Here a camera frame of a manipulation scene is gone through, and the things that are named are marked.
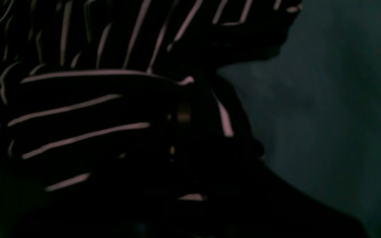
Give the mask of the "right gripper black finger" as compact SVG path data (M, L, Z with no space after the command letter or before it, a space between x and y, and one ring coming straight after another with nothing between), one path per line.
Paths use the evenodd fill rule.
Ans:
M302 193L263 162L254 139L194 143L222 238L368 238L356 218Z

